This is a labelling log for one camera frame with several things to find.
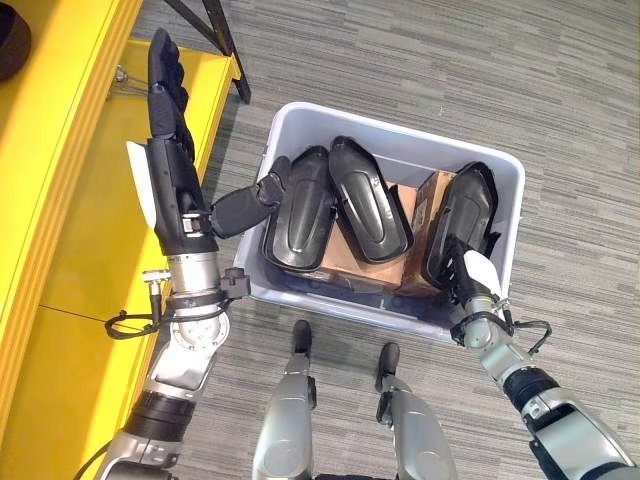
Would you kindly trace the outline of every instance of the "robot leg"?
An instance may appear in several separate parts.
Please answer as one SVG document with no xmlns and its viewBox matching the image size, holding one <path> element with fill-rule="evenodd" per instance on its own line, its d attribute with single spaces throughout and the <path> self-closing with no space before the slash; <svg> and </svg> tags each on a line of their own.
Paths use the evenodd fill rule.
<svg viewBox="0 0 640 480">
<path fill-rule="evenodd" d="M 253 480 L 310 480 L 313 475 L 311 410 L 316 389 L 309 376 L 309 324 L 299 320 L 293 335 L 294 353 L 269 401 L 258 438 Z"/>
<path fill-rule="evenodd" d="M 380 353 L 376 388 L 378 422 L 393 429 L 399 480 L 456 480 L 451 450 L 429 406 L 395 376 L 400 350 L 388 343 Z"/>
</svg>

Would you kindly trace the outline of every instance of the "silver robot leg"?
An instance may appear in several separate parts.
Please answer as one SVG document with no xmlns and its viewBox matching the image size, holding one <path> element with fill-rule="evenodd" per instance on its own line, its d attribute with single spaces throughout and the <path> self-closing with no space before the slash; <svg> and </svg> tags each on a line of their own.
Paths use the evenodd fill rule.
<svg viewBox="0 0 640 480">
<path fill-rule="evenodd" d="M 294 353 L 276 387 L 258 438 L 253 480 L 310 480 L 313 475 L 311 410 L 315 382 L 309 357 Z"/>
<path fill-rule="evenodd" d="M 377 417 L 393 429 L 399 480 L 457 480 L 453 456 L 435 414 L 393 374 L 382 377 Z"/>
</svg>

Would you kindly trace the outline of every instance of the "white plastic bin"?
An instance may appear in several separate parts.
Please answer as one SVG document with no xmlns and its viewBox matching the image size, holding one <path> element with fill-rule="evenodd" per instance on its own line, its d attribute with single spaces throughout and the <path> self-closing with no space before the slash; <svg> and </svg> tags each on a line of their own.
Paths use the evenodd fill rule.
<svg viewBox="0 0 640 480">
<path fill-rule="evenodd" d="M 499 194 L 493 231 L 501 233 L 491 260 L 507 295 L 524 189 L 524 169 L 516 158 L 490 148 L 295 102 L 285 105 L 273 119 L 258 177 L 267 174 L 278 156 L 293 160 L 312 145 L 329 148 L 338 135 L 353 137 L 370 151 L 387 181 L 412 187 L 418 187 L 435 170 L 455 172 L 474 161 L 487 164 L 493 170 Z M 235 266 L 250 275 L 254 298 L 450 341 L 454 313 L 447 304 L 391 294 L 354 293 L 289 275 L 262 256 L 265 226 L 263 222 L 244 234 L 234 260 Z"/>
</svg>

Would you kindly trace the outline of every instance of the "brown cardboard box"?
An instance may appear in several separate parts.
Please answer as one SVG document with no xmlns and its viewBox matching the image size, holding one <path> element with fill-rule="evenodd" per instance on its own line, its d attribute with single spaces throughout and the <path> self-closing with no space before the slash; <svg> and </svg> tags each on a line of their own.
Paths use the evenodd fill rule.
<svg viewBox="0 0 640 480">
<path fill-rule="evenodd" d="M 402 286 L 396 290 L 402 295 L 430 297 L 440 290 L 427 282 L 421 274 L 424 254 L 431 230 L 435 228 L 435 217 L 440 209 L 444 192 L 455 173 L 438 171 L 418 188 L 416 208 L 411 222 L 414 244 L 407 252 L 407 260 L 402 275 Z"/>
<path fill-rule="evenodd" d="M 398 196 L 407 219 L 413 216 L 416 189 L 398 185 Z M 318 270 L 300 276 L 337 283 L 356 291 L 377 292 L 395 290 L 402 283 L 404 263 L 408 252 L 389 262 L 371 264 L 356 258 L 343 235 L 340 223 L 331 230 L 327 250 Z"/>
</svg>

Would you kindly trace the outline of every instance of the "black cable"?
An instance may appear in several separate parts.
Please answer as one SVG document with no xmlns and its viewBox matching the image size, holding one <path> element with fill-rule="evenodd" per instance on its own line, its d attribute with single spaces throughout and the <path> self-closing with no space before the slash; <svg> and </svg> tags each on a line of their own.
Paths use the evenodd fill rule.
<svg viewBox="0 0 640 480">
<path fill-rule="evenodd" d="M 553 332 L 551 330 L 551 324 L 544 320 L 532 320 L 530 322 L 515 322 L 513 326 L 517 329 L 520 329 L 520 328 L 544 328 L 545 329 L 545 332 L 542 338 L 538 340 L 535 343 L 535 345 L 529 349 L 528 353 L 531 356 L 534 356 L 536 353 L 540 351 L 540 347 L 544 345 L 544 343 L 547 341 L 547 339 L 551 336 L 551 333 Z"/>
<path fill-rule="evenodd" d="M 229 308 L 229 305 L 231 305 L 231 303 L 234 301 L 235 299 L 226 299 L 224 301 L 222 301 L 219 305 L 218 305 L 218 310 L 215 311 L 214 313 L 207 313 L 205 315 L 190 315 L 188 317 L 175 317 L 174 314 L 175 312 L 170 309 L 167 308 L 167 310 L 165 311 L 165 314 L 162 315 L 161 317 L 157 317 L 157 315 L 154 315 L 154 313 L 133 313 L 133 314 L 128 314 L 126 312 L 126 310 L 120 310 L 120 312 L 118 313 L 117 316 L 110 318 L 109 320 L 107 320 L 104 323 L 104 328 L 107 331 L 107 335 L 109 335 L 110 338 L 114 339 L 114 340 L 127 340 L 129 338 L 135 338 L 135 337 L 143 337 L 145 335 L 149 335 L 151 333 L 157 332 L 160 329 L 160 325 L 162 323 L 187 323 L 187 322 L 199 322 L 201 320 L 208 320 L 210 318 L 216 318 L 219 317 L 220 315 L 222 315 L 223 313 L 225 313 L 227 311 L 227 309 Z M 155 306 L 153 307 L 153 303 L 152 303 L 152 311 L 158 311 L 158 309 L 160 309 L 160 306 Z M 142 330 L 138 331 L 138 332 L 122 332 L 120 330 L 117 330 L 116 328 L 114 328 L 114 325 L 117 322 L 122 322 L 124 320 L 130 320 L 130 319 L 134 319 L 134 320 L 148 320 L 151 323 L 146 324 L 144 327 L 142 327 Z"/>
<path fill-rule="evenodd" d="M 138 332 L 122 332 L 114 328 L 116 322 L 122 322 L 124 320 L 149 320 L 151 323 L 146 324 L 142 327 L 142 330 Z M 160 326 L 159 324 L 154 323 L 153 320 L 153 315 L 150 313 L 128 314 L 126 310 L 120 310 L 117 316 L 104 322 L 104 329 L 107 331 L 107 335 L 114 340 L 127 340 L 128 338 L 142 337 L 144 335 L 157 332 Z"/>
<path fill-rule="evenodd" d="M 513 334 L 516 331 L 516 327 L 513 324 L 513 317 L 511 316 L 511 310 L 508 308 L 503 308 L 502 313 L 504 315 L 504 322 L 507 324 L 507 333 L 510 337 L 513 337 Z"/>
<path fill-rule="evenodd" d="M 451 338 L 458 345 L 466 346 L 464 343 L 464 337 L 466 335 L 466 327 L 467 325 L 475 322 L 476 320 L 486 320 L 488 322 L 492 322 L 496 324 L 499 328 L 501 328 L 505 332 L 509 332 L 509 327 L 507 323 L 502 320 L 499 316 L 491 312 L 476 312 L 471 315 L 467 315 L 461 322 L 452 327 L 449 332 L 451 333 Z"/>
<path fill-rule="evenodd" d="M 107 450 L 109 450 L 109 445 L 111 445 L 111 440 L 109 440 L 102 447 L 100 447 L 100 449 L 98 449 L 98 451 L 94 453 L 93 456 L 89 460 L 87 460 L 84 465 L 80 467 L 80 469 L 73 476 L 73 480 L 80 480 L 82 478 L 82 475 L 84 475 L 84 472 L 87 471 L 87 469 L 91 466 L 91 464 L 95 462 L 100 455 L 106 453 Z"/>
</svg>

